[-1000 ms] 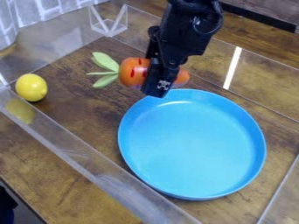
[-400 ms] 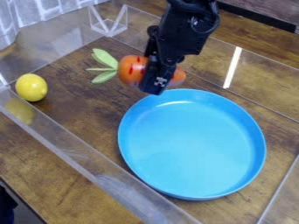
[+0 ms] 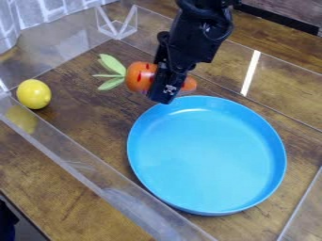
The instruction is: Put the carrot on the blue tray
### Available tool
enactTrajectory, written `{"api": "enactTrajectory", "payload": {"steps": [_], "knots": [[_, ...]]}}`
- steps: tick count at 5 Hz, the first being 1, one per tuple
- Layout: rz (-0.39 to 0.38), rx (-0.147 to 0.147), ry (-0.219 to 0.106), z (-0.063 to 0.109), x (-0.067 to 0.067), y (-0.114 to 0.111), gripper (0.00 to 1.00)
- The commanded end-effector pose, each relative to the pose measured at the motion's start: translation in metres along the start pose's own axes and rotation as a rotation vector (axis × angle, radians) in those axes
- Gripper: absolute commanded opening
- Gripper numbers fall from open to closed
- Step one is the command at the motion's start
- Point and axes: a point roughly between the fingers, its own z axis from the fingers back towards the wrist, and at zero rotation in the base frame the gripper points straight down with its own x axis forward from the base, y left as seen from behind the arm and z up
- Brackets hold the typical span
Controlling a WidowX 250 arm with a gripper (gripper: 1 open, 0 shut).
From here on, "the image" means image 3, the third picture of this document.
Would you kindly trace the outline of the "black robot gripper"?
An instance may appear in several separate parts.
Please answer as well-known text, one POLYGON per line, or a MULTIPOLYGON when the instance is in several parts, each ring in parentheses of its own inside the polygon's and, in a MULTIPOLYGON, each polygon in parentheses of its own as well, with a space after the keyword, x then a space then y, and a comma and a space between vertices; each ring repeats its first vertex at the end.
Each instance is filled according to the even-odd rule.
POLYGON ((182 9, 169 31, 158 34, 159 47, 154 63, 158 69, 147 97, 170 104, 183 87, 187 72, 201 62, 210 63, 233 32, 228 8, 193 12, 182 9))

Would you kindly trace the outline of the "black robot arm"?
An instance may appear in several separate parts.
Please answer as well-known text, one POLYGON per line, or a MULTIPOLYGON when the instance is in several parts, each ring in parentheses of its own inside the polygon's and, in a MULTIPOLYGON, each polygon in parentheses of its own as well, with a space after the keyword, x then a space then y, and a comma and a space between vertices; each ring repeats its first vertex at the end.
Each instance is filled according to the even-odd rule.
POLYGON ((242 0, 177 0, 181 8, 169 31, 158 34, 157 73, 150 100, 170 104, 183 89, 189 72, 210 63, 233 32, 230 6, 242 0))

